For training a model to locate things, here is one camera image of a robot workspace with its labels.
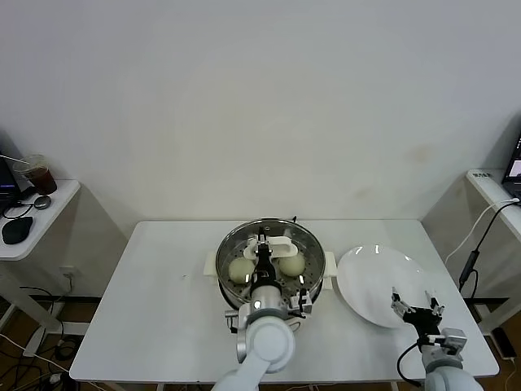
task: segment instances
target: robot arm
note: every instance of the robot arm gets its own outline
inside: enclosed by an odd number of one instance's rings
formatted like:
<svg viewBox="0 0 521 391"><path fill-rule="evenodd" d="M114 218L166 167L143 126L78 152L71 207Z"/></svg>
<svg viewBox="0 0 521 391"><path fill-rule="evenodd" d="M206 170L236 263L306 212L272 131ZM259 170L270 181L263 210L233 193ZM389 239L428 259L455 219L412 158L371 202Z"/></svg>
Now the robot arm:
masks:
<svg viewBox="0 0 521 391"><path fill-rule="evenodd" d="M237 334L237 359L241 365L223 376L214 391L248 391L257 388L265 373L281 371L293 357L295 337L284 322L291 316L311 312L312 301L305 289L282 300L282 289L272 263L269 237L262 228L256 243L256 267L250 282L251 300L239 311L226 311L230 330Z"/></svg>
<svg viewBox="0 0 521 391"><path fill-rule="evenodd" d="M412 307L401 300L395 288L392 289L394 312L412 324L418 333L417 345L422 353L425 367L426 391L483 391L474 377L463 371L460 355L466 343L465 333L456 328L438 329L444 307L435 297L425 292L430 308Z"/></svg>

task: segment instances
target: computer monitor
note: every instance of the computer monitor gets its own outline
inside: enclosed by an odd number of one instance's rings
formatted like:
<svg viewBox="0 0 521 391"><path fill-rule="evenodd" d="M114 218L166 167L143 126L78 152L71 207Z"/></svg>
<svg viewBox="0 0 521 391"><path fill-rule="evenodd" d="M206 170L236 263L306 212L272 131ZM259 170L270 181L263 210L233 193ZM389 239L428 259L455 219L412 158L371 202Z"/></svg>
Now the computer monitor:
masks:
<svg viewBox="0 0 521 391"><path fill-rule="evenodd" d="M514 151L502 182L521 182L521 134L515 140Z"/></svg>
<svg viewBox="0 0 521 391"><path fill-rule="evenodd" d="M20 197L20 188L15 176L3 157L0 157L0 203L8 203Z"/></svg>

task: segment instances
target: black cable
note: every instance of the black cable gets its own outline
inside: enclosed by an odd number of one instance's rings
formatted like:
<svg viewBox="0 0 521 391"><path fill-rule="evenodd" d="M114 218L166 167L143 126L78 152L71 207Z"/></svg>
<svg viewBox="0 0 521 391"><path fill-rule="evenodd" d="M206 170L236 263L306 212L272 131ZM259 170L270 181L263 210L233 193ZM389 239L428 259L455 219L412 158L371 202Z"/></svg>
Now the black cable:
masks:
<svg viewBox="0 0 521 391"><path fill-rule="evenodd" d="M40 367L37 367L36 365L32 365L32 364L15 364L15 365L9 367L9 369L7 369L5 372L2 373L2 375L0 376L0 380L3 379L4 377L6 377L7 374L8 374L9 372L11 372L13 369L15 369L15 368L18 369L19 367L27 367L28 370L30 370L30 369L32 369L32 368L36 368L36 369L38 369L38 371L40 372L40 376L42 375L42 369L41 369Z"/></svg>
<svg viewBox="0 0 521 391"><path fill-rule="evenodd" d="M62 348L62 347L61 347L61 344L62 344L62 343L64 343L65 341L71 341L71 340L73 340L74 343L76 344L76 340L74 340L74 339L72 338L72 336L70 336L70 338L69 338L69 337L65 337L65 338L63 338L64 325L63 325L63 322L62 322L61 320L60 320L59 322L62 324L62 332L61 332L61 336L60 336L60 338L59 338L59 342L58 342L58 344L54 346L55 351L53 352L53 354L52 354L52 355L50 356L50 358L49 358L51 361L52 361L53 357L56 357L56 359L58 359L59 361L65 361L65 360L68 360L68 359L70 359L70 358L73 358L73 357L76 355L76 353L77 353L77 351L79 350L79 348L80 348L81 340L79 340L79 341L77 342L77 346L76 346L76 345L74 346L73 354L72 354L70 357L68 356L68 354L65 354L65 353L62 352L62 349L71 348L71 346L64 346L64 347ZM49 369L49 373L53 373L53 374L54 374L54 373L63 373L62 371L54 372L54 371L52 370L52 367L50 366L50 362L47 362L47 369Z"/></svg>
<svg viewBox="0 0 521 391"><path fill-rule="evenodd" d="M63 338L63 344L55 346L54 356L58 361L68 361L76 356L80 345L81 338L79 336L66 336Z"/></svg>
<svg viewBox="0 0 521 391"><path fill-rule="evenodd" d="M31 340L31 338L33 338L33 335L34 333L38 330L39 327L36 328L36 330L34 330L32 333L31 333L31 336L27 339L27 342L25 343L25 346L27 346L27 344L29 343L29 341ZM20 357L18 358L18 363L16 364L16 372L15 372L15 383L12 385L13 388L17 388L18 387L18 380L22 379L25 375L27 375L27 373L29 372L29 370L31 369L30 367L27 367L25 365L22 364L22 360L26 358L24 356L24 354L20 354ZM29 363L29 366L32 366L34 364L34 360L36 358L33 356L31 362ZM20 376L18 377L18 370L21 368L21 367L26 367L25 369L25 372Z"/></svg>
<svg viewBox="0 0 521 391"><path fill-rule="evenodd" d="M11 208L11 206L9 206L7 208L2 209L2 217L6 218L7 220L16 220L17 218L21 218L21 217L25 216L27 213L29 213L29 211L33 208L34 204L20 204L20 206L28 206L28 208L22 214L19 214L18 216L10 217L10 216L6 216L6 210Z"/></svg>
<svg viewBox="0 0 521 391"><path fill-rule="evenodd" d="M51 346L50 348L47 348L45 350L42 350L41 352L38 352L38 355L42 355L44 353L47 353L47 352L50 352L51 350L55 349L56 348L56 345L54 346Z"/></svg>
<svg viewBox="0 0 521 391"><path fill-rule="evenodd" d="M43 382L49 380L51 376L52 376L52 374L47 373L46 375L42 376L40 379L37 379L38 382L36 384L34 384L34 381L36 380L35 379L32 382L30 382L29 384L22 386L22 388L20 388L19 391L41 391L43 388L42 387Z"/></svg>
<svg viewBox="0 0 521 391"><path fill-rule="evenodd" d="M474 295L475 295L475 291L478 289L479 273L478 273L478 271L476 269L472 269L471 273L475 274L474 289L472 289L472 294L471 294L471 299L473 299Z"/></svg>
<svg viewBox="0 0 521 391"><path fill-rule="evenodd" d="M414 387L421 387L422 384L419 382L419 381L416 381L416 380L411 380L407 377L404 376L403 373L401 373L401 369L400 369L400 362L401 360L403 359L403 357L405 357L405 355L410 352L412 349L414 349L416 346L418 346L418 342L414 342L414 344L412 344L410 347L408 347L404 353L401 354L401 356L398 358L398 361L396 361L396 369L398 370L398 375L400 375L400 377L405 380L407 383L413 385Z"/></svg>
<svg viewBox="0 0 521 391"><path fill-rule="evenodd" d="M11 356L10 354L7 354L6 352L2 352L0 350L0 354L3 354L4 356L8 357L8 358L13 358L15 360L18 360L20 358L20 356Z"/></svg>
<svg viewBox="0 0 521 391"><path fill-rule="evenodd" d="M52 313L52 310L55 308L55 301L52 300L52 294L49 291L47 291L47 290L45 290L43 288L38 288L38 287L20 287L20 289L34 289L36 291L40 291L40 292L46 293L47 296L50 297L50 300L49 300L50 301L50 312Z"/></svg>
<svg viewBox="0 0 521 391"><path fill-rule="evenodd" d="M483 233L483 236L481 237L481 240L479 241L478 245L475 247L475 250L474 250L474 251L478 251L478 250L479 250L479 246L481 246L481 244L482 244L483 241L485 240L485 237L487 236L487 233L490 231L490 227L491 227L492 224L494 223L494 220L496 220L496 217L499 215L499 213L501 213L501 211L502 211L504 208L508 208L509 206L512 206L512 205L519 205L519 202L511 202L511 203L509 203L509 204L503 205L503 206L501 206L501 207L496 211L496 213L494 213L494 216L492 217L492 220L490 220L490 223L488 224L487 229L486 229L485 232Z"/></svg>
<svg viewBox="0 0 521 391"><path fill-rule="evenodd" d="M57 389L59 386L62 386L62 384L63 384L62 376L60 376L60 378L57 382L51 383L50 379L52 377L52 374L47 373L46 375L44 376L45 379L40 380L38 382L37 386L34 386L34 384L30 384L28 386L28 388L25 389L25 391L52 391L54 389Z"/></svg>
<svg viewBox="0 0 521 391"><path fill-rule="evenodd" d="M465 266L463 266L462 273L460 274L459 280L458 280L458 282L459 282L459 292L462 291L463 287L465 286L466 281L471 276L471 273L475 272L476 273L476 275L475 275L476 276L476 280L475 280L475 283L474 283L474 293L472 294L472 297L474 297L475 291L476 291L476 289L478 287L478 282L477 282L477 280L478 280L478 272L474 268L474 266L475 266L475 263L478 261L479 247L481 247L481 244L483 244L485 238L487 237L488 232L490 231L490 228L492 227L492 224L496 220L496 217L499 216L499 213L501 213L501 211L504 208L508 208L509 206L519 205L519 204L520 204L519 201L517 201L517 202L510 202L509 204L501 206L494 213L492 219L488 223L487 229L483 233L483 236L481 236L481 239L479 240L478 245L475 247L475 249L473 251L471 251L471 254L469 255L468 259L466 260Z"/></svg>

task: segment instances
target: power outlet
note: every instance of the power outlet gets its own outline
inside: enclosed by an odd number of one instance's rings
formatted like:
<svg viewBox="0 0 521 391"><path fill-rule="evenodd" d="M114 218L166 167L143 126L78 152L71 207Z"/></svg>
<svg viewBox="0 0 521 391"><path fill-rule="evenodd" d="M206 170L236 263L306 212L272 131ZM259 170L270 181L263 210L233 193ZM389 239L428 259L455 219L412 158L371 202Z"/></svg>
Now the power outlet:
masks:
<svg viewBox="0 0 521 391"><path fill-rule="evenodd" d="M75 277L80 275L79 269L77 267L75 267L75 266L60 266L59 267L59 272L62 275L72 275L72 276L75 276Z"/></svg>

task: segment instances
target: white table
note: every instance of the white table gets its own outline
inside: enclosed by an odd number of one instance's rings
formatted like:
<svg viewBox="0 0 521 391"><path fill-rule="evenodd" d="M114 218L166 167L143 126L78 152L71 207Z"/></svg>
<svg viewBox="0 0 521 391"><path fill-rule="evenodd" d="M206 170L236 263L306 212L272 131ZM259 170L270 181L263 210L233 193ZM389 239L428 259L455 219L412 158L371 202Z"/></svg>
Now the white table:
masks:
<svg viewBox="0 0 521 391"><path fill-rule="evenodd" d="M501 185L504 174L505 170L503 169L472 169L466 174L466 177L489 204L494 204L512 198L512 195ZM497 211L502 205L504 204L494 205L493 209ZM521 241L521 208L516 206L505 208L499 214L499 218ZM475 308L482 318L479 322L479 328L483 334L489 335L494 328L500 327L509 318L521 311L521 286L518 286L510 294L509 300L492 313L488 311L486 305L476 305Z"/></svg>
<svg viewBox="0 0 521 391"><path fill-rule="evenodd" d="M235 369L229 307L203 276L209 251L241 222L140 222L123 253L71 367L76 380L133 383L213 383ZM442 327L468 337L464 367L493 376L497 362L420 222L336 220L300 222L337 256L359 244L392 246L417 259L446 305ZM397 380L396 360L417 339L412 326L389 330L356 315L336 290L322 291L313 317L296 333L288 367L263 382L328 383ZM423 378L420 353L403 372Z"/></svg>
<svg viewBox="0 0 521 391"><path fill-rule="evenodd" d="M19 288L18 282L12 277L9 271L3 267L2 262L13 262L26 258L80 189L80 183L74 180L56 181L56 184L58 187L57 190L49 195L51 198L50 207L43 210L32 208L30 212L25 215L33 217L33 224L31 225L27 239L18 244L5 244L3 240L0 239L0 296L11 303L9 310L4 314L2 319L0 319L0 329L2 329L3 325L9 320L16 307L20 308L41 325L28 343L24 352L25 355L30 355L36 351L46 333L61 334L62 323L58 321L55 316L61 311L63 304L56 304L51 314L47 312L36 303L26 291ZM30 204L37 197L38 194L23 202ZM11 209L6 211L6 215L18 216L26 209L27 207ZM0 219L0 230L8 221L9 220L3 217ZM65 334L85 335L88 325L88 323L63 322L63 331Z"/></svg>

